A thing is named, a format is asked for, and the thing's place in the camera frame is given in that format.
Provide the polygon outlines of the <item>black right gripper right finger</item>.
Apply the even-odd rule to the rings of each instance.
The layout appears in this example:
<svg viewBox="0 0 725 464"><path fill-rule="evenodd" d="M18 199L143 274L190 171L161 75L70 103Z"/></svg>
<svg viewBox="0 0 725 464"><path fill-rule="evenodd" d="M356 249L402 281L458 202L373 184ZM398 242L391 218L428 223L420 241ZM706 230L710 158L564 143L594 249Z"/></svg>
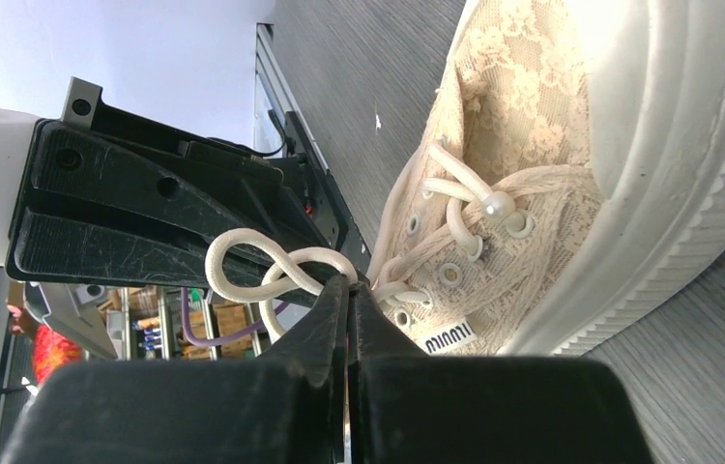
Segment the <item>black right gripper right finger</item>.
<svg viewBox="0 0 725 464"><path fill-rule="evenodd" d="M583 358L430 356L364 285L348 309L356 463L649 463L622 382Z"/></svg>

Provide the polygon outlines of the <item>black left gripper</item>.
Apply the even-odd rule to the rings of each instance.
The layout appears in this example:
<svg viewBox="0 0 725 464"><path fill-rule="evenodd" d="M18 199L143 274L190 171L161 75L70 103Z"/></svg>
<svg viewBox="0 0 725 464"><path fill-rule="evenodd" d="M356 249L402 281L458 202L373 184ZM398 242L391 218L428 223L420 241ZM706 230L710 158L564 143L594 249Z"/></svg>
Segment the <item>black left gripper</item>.
<svg viewBox="0 0 725 464"><path fill-rule="evenodd" d="M294 158L199 137L152 146L0 108L0 267L18 280L204 288L207 250L227 231L328 247L304 185Z"/></svg>

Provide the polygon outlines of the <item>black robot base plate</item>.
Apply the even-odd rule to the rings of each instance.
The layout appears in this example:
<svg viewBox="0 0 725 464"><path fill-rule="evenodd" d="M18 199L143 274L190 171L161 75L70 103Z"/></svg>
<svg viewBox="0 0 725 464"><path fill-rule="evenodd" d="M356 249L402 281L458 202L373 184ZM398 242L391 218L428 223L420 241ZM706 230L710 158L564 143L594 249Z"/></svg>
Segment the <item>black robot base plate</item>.
<svg viewBox="0 0 725 464"><path fill-rule="evenodd" d="M326 243L340 252L363 273L370 252L345 201L332 171L324 164L317 145L308 136L305 123L296 111L285 113L284 135L287 157L298 162L304 179L304 206Z"/></svg>

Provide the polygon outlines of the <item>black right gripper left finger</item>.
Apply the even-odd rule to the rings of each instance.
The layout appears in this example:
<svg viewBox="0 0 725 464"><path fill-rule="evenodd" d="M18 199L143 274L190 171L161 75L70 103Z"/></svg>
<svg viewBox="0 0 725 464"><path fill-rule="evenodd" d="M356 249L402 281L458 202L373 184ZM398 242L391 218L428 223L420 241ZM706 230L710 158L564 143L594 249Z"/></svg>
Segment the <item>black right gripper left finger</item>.
<svg viewBox="0 0 725 464"><path fill-rule="evenodd" d="M335 463L350 284L259 357L76 362L27 405L5 463Z"/></svg>

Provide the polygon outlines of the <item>beige sneaker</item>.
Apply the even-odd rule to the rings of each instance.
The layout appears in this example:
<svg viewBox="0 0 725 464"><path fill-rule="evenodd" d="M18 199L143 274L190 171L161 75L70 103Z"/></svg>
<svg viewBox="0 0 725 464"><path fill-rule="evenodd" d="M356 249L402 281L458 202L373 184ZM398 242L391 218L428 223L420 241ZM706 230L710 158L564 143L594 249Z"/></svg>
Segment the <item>beige sneaker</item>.
<svg viewBox="0 0 725 464"><path fill-rule="evenodd" d="M365 277L429 355L580 356L725 250L725 1L469 1Z"/></svg>

